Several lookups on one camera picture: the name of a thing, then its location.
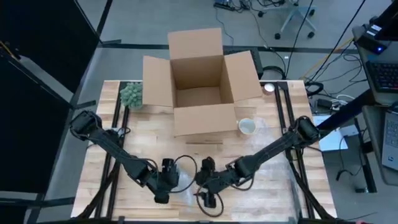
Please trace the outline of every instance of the succulent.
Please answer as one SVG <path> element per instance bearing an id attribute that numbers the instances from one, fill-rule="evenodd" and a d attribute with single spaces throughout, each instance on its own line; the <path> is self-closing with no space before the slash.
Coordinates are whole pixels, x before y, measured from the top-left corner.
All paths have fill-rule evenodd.
<path id="1" fill-rule="evenodd" d="M 129 109 L 142 108 L 142 83 L 132 82 L 120 91 L 121 103 Z"/>

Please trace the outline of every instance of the box flap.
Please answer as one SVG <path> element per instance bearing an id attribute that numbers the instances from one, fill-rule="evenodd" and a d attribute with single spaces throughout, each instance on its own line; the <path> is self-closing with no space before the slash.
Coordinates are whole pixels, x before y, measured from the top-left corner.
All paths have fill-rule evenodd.
<path id="1" fill-rule="evenodd" d="M 142 103 L 145 105 L 174 106 L 174 80 L 170 61 L 144 56 Z"/>
<path id="2" fill-rule="evenodd" d="M 238 128 L 232 103 L 174 108 L 176 136 L 232 131 Z"/>
<path id="3" fill-rule="evenodd" d="M 170 59 L 223 55 L 220 28 L 171 32 Z"/>
<path id="4" fill-rule="evenodd" d="M 250 51 L 226 55 L 224 60 L 234 101 L 262 95 Z"/>

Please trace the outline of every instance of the computer monitor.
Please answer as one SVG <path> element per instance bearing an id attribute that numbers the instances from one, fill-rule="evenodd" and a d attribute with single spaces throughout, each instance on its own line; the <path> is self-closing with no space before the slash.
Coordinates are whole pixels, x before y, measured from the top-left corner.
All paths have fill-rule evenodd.
<path id="1" fill-rule="evenodd" d="M 374 37 L 376 40 L 398 40 L 398 1 L 393 1 L 373 26 L 378 31 Z"/>

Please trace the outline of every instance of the butcher block table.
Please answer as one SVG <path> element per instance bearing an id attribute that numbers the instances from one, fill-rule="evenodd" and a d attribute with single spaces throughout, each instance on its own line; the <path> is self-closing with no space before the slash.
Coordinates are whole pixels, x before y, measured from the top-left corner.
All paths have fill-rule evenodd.
<path id="1" fill-rule="evenodd" d="M 111 127 L 119 85 L 122 81 L 105 81 L 99 99 L 97 114 L 103 120 L 103 127 Z M 287 81 L 295 118 L 311 116 L 303 81 Z M 289 125 L 283 91 L 280 91 L 285 120 Z M 254 154 L 281 136 L 275 96 L 263 95 L 235 103 L 237 119 L 251 118 L 257 125 L 253 135 L 237 131 L 192 136 L 174 137 L 173 109 L 163 106 L 144 106 L 140 110 L 130 110 L 124 149 L 135 156 L 150 158 L 159 165 L 163 158 L 177 158 L 183 154 L 192 156 L 201 166 L 201 160 L 210 156 L 215 160 L 216 170 L 225 170 L 225 165 L 237 157 Z M 124 108 L 119 112 L 118 127 L 121 127 Z M 80 177 L 72 217 L 77 216 L 90 203 L 97 193 L 103 171 L 106 152 L 98 147 L 90 147 L 86 152 L 85 163 Z M 304 150 L 303 160 L 307 171 L 310 190 L 330 215 L 336 216 L 322 154 L 314 149 Z M 177 162 L 187 181 L 195 175 L 195 167 L 190 159 Z M 124 216 L 125 220 L 144 221 L 234 221 L 234 222 L 287 222 L 297 220 L 300 207 L 306 217 L 303 194 L 290 173 L 284 153 L 265 162 L 256 172 L 251 190 L 242 192 L 229 187 L 220 193 L 225 209 L 222 216 L 210 218 L 200 211 L 193 194 L 198 186 L 193 184 L 188 191 L 170 194 L 168 204 L 154 202 L 154 195 L 147 187 L 139 187 L 131 180 L 124 169 L 119 173 L 118 189 L 113 210 L 113 220 Z M 104 198 L 103 216 L 109 200 L 109 189 Z M 217 208 L 205 208 L 216 214 Z"/>

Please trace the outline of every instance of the chair wheel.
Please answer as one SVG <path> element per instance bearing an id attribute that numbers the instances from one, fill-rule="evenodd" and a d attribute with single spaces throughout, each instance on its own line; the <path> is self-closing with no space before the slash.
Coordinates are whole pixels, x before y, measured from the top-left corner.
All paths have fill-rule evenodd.
<path id="1" fill-rule="evenodd" d="M 310 33 L 308 34 L 308 38 L 312 38 L 314 35 L 315 35 L 314 32 L 310 32 Z"/>
<path id="2" fill-rule="evenodd" d="M 308 13 L 309 16 L 313 16 L 315 14 L 315 9 L 311 9 L 311 11 Z"/>

